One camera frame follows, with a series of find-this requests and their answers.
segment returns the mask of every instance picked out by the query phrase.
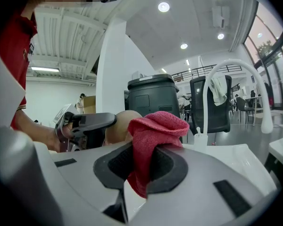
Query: black railing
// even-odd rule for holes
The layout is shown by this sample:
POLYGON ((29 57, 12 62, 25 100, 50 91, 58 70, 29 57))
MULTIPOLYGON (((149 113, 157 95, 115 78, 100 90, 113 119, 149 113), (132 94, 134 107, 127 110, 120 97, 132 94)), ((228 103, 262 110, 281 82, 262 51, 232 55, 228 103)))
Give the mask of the black railing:
MULTIPOLYGON (((205 66, 202 68, 196 68, 192 70, 183 71, 180 73, 175 73, 175 74, 172 74, 172 77, 175 82, 195 79, 200 76, 208 75, 215 66, 216 65, 209 65, 209 66, 205 66)), ((221 72, 221 73, 228 73, 228 72, 235 72, 235 71, 242 71, 241 66, 240 65, 226 65, 224 67, 221 67, 218 70, 218 72, 221 72)))

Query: pink towel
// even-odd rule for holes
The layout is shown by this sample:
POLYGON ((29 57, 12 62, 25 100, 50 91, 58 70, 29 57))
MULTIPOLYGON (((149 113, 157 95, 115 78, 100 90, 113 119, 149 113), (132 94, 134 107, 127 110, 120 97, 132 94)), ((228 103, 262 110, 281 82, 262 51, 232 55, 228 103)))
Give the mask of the pink towel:
POLYGON ((186 135, 188 130, 187 122, 165 111, 130 121, 128 131, 133 136, 134 171, 129 175, 128 182, 139 196, 146 198, 154 148, 160 144, 182 146, 179 137, 186 135))

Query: faucet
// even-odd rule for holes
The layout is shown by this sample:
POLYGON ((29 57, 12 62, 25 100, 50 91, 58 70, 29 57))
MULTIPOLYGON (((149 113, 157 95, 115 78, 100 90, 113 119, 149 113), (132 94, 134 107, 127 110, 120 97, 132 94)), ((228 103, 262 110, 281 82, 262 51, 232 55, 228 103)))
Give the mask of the faucet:
POLYGON ((270 113, 270 108, 269 108, 269 102, 268 102, 268 96, 267 96, 267 91, 264 85, 264 82, 258 73, 258 71, 251 65, 247 64, 246 62, 240 60, 240 59, 227 59, 219 64, 217 64, 211 72, 208 74, 206 77, 206 81, 204 83, 204 88, 203 88, 203 134, 200 134, 200 129, 198 130, 198 136, 197 141, 201 144, 201 146, 207 146, 208 144, 208 84, 210 80, 212 79, 213 75, 219 70, 221 67, 226 66, 226 65, 240 65, 242 68, 248 70, 255 78, 256 81, 258 82, 258 86, 261 91, 261 96, 262 96, 262 103, 263 103, 263 120, 262 120, 262 125, 261 125, 261 131, 264 134, 269 134, 273 130, 273 121, 272 121, 272 116, 270 113))

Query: trash bin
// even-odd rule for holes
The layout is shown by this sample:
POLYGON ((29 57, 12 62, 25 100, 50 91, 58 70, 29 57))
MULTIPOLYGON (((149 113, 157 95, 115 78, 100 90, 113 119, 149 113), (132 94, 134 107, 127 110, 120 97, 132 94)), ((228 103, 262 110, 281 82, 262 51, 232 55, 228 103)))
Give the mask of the trash bin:
POLYGON ((178 87, 169 74, 157 74, 128 82, 129 110, 142 116, 167 111, 180 118, 178 87))

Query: office chair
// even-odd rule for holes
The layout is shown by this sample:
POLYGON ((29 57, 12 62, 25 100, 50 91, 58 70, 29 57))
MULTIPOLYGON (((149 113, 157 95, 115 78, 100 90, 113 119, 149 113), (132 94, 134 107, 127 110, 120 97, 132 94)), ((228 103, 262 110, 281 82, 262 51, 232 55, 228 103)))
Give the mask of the office chair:
MULTIPOLYGON (((211 90, 208 90, 208 133, 217 133, 217 132, 229 132, 231 129, 231 124, 229 120, 229 104, 230 104, 230 94, 232 87, 232 78, 231 76, 226 75, 226 84, 227 84, 227 99, 226 101, 219 106, 216 106, 214 103, 213 93, 211 90)), ((189 123, 190 130, 193 135, 197 134, 197 127, 200 127, 201 132, 203 133, 203 87, 206 77, 201 76, 190 81, 191 87, 191 118, 192 122, 189 123)))
POLYGON ((238 110, 240 111, 240 123, 241 123, 241 111, 245 111, 245 124, 246 124, 246 117, 247 117, 247 121, 249 121, 250 111, 253 113, 253 122, 254 122, 254 110, 255 109, 251 107, 245 107, 246 101, 242 99, 241 97, 237 97, 236 101, 237 101, 238 110))

